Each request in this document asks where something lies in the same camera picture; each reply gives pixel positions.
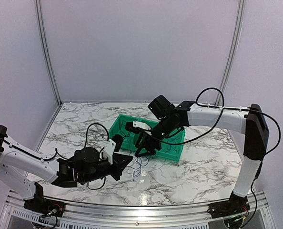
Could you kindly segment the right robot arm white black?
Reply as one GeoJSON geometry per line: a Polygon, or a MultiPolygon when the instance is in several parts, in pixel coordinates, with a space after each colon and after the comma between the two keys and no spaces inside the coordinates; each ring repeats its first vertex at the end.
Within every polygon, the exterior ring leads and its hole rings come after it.
{"type": "Polygon", "coordinates": [[[145,149],[149,155],[155,154],[173,131],[189,126],[217,127],[245,136],[243,164],[230,200],[225,203],[225,210],[230,214],[241,209],[243,199],[247,197],[267,151],[269,130],[260,106],[252,104],[251,107],[224,107],[196,101],[183,101],[175,106],[163,95],[159,95],[148,108],[159,123],[150,127],[144,122],[133,122],[133,131],[141,134],[137,143],[138,152],[145,149]]]}

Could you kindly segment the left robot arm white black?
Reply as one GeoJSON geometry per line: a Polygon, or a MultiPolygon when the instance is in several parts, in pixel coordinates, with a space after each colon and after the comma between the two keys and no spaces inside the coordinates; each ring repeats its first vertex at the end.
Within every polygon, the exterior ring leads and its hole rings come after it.
{"type": "Polygon", "coordinates": [[[125,167],[133,157],[117,153],[119,143],[107,140],[102,151],[93,147],[76,150],[69,159],[41,154],[24,147],[7,135],[7,128],[0,125],[0,181],[16,191],[25,202],[38,212],[49,209],[43,188],[32,182],[20,171],[34,174],[44,181],[62,188],[77,187],[97,179],[112,176],[120,180],[125,167]]]}

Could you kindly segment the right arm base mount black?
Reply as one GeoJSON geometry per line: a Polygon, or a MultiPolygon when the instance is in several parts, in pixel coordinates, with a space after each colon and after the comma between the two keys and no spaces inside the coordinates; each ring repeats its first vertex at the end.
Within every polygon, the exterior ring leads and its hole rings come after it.
{"type": "Polygon", "coordinates": [[[209,204],[207,212],[213,219],[236,215],[250,210],[247,199],[229,199],[209,204]]]}

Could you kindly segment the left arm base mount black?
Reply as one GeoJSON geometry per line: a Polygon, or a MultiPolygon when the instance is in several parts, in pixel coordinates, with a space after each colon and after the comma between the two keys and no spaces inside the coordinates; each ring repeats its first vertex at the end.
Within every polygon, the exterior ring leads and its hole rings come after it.
{"type": "Polygon", "coordinates": [[[24,208],[41,213],[43,215],[48,215],[49,212],[56,209],[56,215],[57,217],[62,217],[64,210],[65,210],[66,204],[64,202],[55,201],[51,199],[45,199],[44,201],[39,201],[36,199],[30,199],[24,201],[24,208]]]}

